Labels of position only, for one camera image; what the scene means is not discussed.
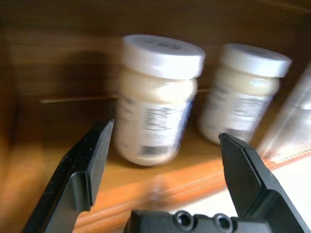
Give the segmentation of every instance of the wooden panel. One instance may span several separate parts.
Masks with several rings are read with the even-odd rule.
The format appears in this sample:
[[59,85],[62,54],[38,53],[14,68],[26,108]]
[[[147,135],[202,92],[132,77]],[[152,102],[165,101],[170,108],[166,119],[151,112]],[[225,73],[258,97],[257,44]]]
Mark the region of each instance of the wooden panel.
[[121,37],[151,33],[207,53],[200,88],[210,85],[225,43],[290,54],[305,11],[260,0],[1,1],[22,96],[100,96],[117,89]]
[[15,95],[12,87],[12,70],[7,54],[3,28],[0,24],[0,198],[6,179],[7,164],[13,138]]
[[[220,148],[196,129],[196,117],[205,93],[198,94],[182,140],[170,163],[145,168],[122,159],[113,145],[96,204],[82,213],[77,233],[112,232],[127,220],[130,210],[169,209],[225,188]],[[276,99],[252,145],[256,146],[279,109]],[[20,232],[62,156],[90,126],[114,115],[114,100],[23,105],[17,123],[10,172],[2,197],[0,232]],[[269,163],[269,167],[279,165]]]

